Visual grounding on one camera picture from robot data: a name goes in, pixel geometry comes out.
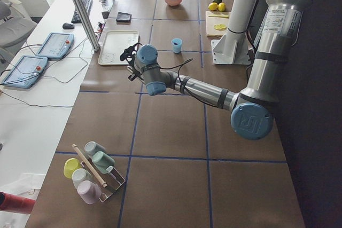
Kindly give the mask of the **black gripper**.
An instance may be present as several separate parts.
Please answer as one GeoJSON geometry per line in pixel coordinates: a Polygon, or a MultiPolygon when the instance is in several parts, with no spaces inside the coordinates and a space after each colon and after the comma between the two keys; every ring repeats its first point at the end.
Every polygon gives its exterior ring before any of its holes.
{"type": "Polygon", "coordinates": [[[136,53],[137,49],[136,47],[138,45],[142,45],[141,43],[135,43],[132,46],[129,46],[128,48],[124,49],[123,53],[120,55],[120,60],[121,61],[127,61],[128,67],[127,69],[131,72],[131,74],[128,76],[128,79],[130,81],[135,80],[136,78],[139,79],[140,81],[144,81],[142,78],[142,73],[135,68],[135,59],[136,59],[136,53]]]}

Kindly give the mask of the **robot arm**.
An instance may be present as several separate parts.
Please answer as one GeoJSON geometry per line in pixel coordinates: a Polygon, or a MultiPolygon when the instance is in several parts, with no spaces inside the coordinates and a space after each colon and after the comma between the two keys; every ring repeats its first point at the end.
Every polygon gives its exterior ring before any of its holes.
{"type": "Polygon", "coordinates": [[[194,97],[206,105],[226,109],[235,133],[249,140],[259,140],[273,128],[275,93],[278,76],[295,44],[303,11],[313,0],[266,0],[267,10],[259,29],[254,59],[247,56],[247,34],[257,0],[234,0],[226,33],[212,40],[212,59],[216,65],[250,65],[247,86],[235,93],[225,88],[164,71],[157,61],[157,49],[149,44],[126,48],[120,60],[128,63],[130,80],[139,79],[149,95],[168,88],[194,97]]]}

